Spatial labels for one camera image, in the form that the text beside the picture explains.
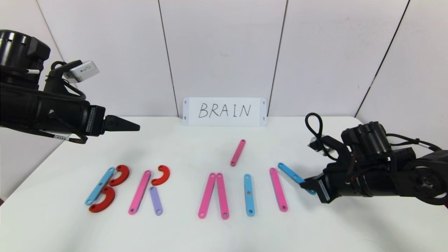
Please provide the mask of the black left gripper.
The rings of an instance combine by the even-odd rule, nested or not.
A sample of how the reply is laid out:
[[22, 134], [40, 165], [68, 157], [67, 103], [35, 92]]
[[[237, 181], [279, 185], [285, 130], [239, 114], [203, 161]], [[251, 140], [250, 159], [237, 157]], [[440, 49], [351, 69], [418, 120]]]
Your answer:
[[140, 131], [140, 125], [118, 116], [108, 115], [105, 108], [86, 100], [65, 100], [43, 97], [38, 102], [38, 128], [62, 134], [81, 133], [98, 136], [106, 131]]

